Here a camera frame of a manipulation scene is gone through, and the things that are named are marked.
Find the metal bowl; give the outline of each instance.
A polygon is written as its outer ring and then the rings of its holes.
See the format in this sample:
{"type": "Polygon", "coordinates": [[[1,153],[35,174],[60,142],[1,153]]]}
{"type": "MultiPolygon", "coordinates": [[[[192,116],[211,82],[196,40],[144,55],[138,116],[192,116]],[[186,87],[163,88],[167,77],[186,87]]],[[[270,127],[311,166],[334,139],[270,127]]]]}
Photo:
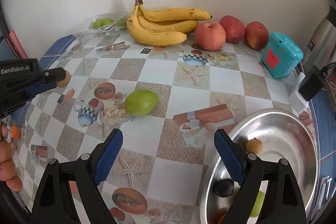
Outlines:
{"type": "MultiPolygon", "coordinates": [[[[314,142],[306,126],[290,112],[280,109],[258,111],[241,121],[229,133],[231,139],[243,148],[246,142],[257,138],[263,142],[263,150],[258,156],[262,160],[278,162],[286,158],[298,181],[306,212],[314,196],[318,177],[318,158],[314,142]]],[[[234,193],[220,198],[213,190],[215,183],[230,178],[225,165],[216,153],[205,176],[201,196],[201,224],[217,224],[227,212],[239,190],[235,182],[234,193]]],[[[266,192],[267,181],[261,183],[260,190],[266,192]]],[[[250,218],[248,223],[255,223],[250,218]]]]}

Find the finger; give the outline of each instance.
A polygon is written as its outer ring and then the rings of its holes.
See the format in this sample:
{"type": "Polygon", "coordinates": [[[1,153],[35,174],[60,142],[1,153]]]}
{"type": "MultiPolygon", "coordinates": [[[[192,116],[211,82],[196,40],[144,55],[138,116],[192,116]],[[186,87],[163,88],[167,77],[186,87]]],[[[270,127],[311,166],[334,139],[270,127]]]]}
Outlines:
{"type": "Polygon", "coordinates": [[[15,192],[22,190],[22,181],[18,176],[14,176],[9,180],[6,180],[7,186],[15,192]]]}
{"type": "Polygon", "coordinates": [[[6,127],[6,124],[5,123],[2,123],[1,124],[1,135],[2,135],[2,138],[6,138],[7,137],[7,127],[6,127]]]}
{"type": "Polygon", "coordinates": [[[12,158],[11,145],[6,141],[0,142],[0,163],[12,158]]]}
{"type": "Polygon", "coordinates": [[[14,161],[8,160],[0,164],[0,180],[6,181],[15,176],[15,164],[14,161]]]}

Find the plastic bag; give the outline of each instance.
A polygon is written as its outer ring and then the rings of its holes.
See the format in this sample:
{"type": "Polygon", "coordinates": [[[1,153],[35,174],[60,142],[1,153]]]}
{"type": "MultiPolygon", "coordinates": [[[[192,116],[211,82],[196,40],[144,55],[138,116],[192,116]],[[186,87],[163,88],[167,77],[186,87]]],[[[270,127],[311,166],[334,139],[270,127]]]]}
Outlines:
{"type": "Polygon", "coordinates": [[[84,24],[73,33],[81,43],[88,42],[93,38],[101,38],[107,35],[121,35],[126,30],[126,20],[128,12],[113,12],[97,15],[84,24]]]}

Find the bolt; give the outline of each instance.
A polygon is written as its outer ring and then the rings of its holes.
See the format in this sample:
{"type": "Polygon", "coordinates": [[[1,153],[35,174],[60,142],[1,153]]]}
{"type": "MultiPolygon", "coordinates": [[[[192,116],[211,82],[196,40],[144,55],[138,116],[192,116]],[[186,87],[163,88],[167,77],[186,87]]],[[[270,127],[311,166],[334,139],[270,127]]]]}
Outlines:
{"type": "Polygon", "coordinates": [[[55,164],[56,163],[56,159],[55,158],[51,158],[50,160],[48,160],[49,164],[55,164]]]}
{"type": "Polygon", "coordinates": [[[286,160],[286,159],[281,159],[280,162],[281,162],[283,165],[287,165],[287,164],[288,164],[288,160],[286,160]]]}
{"type": "Polygon", "coordinates": [[[88,160],[89,158],[90,158],[90,154],[88,153],[84,153],[83,155],[81,155],[82,160],[88,160]]]}
{"type": "Polygon", "coordinates": [[[247,155],[247,157],[248,157],[250,160],[255,160],[255,159],[257,159],[257,156],[256,156],[255,154],[253,154],[253,153],[249,153],[249,154],[247,155]]]}

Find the red apple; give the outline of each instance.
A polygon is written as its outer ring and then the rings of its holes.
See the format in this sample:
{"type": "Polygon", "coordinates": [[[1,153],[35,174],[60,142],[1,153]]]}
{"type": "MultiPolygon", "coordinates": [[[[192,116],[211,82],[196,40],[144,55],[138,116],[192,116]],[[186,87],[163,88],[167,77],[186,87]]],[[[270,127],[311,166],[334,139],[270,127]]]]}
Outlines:
{"type": "Polygon", "coordinates": [[[206,51],[217,51],[223,47],[226,33],[220,24],[213,21],[204,22],[196,28],[195,41],[206,51]]]}
{"type": "Polygon", "coordinates": [[[244,38],[245,27],[244,24],[233,16],[224,16],[219,21],[226,32],[226,41],[231,43],[238,43],[244,38]]]}
{"type": "Polygon", "coordinates": [[[258,21],[249,23],[245,28],[245,43],[255,50],[262,50],[268,42],[268,30],[258,21]]]}

